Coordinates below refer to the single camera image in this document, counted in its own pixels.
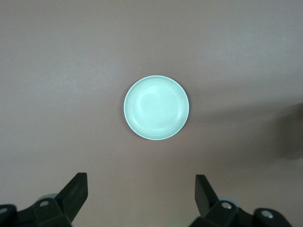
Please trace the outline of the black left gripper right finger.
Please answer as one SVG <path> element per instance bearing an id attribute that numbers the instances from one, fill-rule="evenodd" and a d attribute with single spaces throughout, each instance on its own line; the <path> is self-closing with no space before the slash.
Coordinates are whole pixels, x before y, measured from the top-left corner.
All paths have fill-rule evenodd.
<path id="1" fill-rule="evenodd" d="M 276 210 L 258 208 L 249 214 L 231 201 L 220 200 L 205 175 L 196 175 L 195 201 L 200 216 L 191 227 L 290 227 Z"/>

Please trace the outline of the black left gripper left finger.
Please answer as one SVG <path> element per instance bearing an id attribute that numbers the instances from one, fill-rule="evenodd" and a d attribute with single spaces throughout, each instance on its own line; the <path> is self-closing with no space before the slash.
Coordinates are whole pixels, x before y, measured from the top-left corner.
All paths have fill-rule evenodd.
<path id="1" fill-rule="evenodd" d="M 87 173 L 77 173 L 54 197 L 44 198 L 17 211 L 13 204 L 0 206 L 2 227 L 71 227 L 88 197 Z"/>

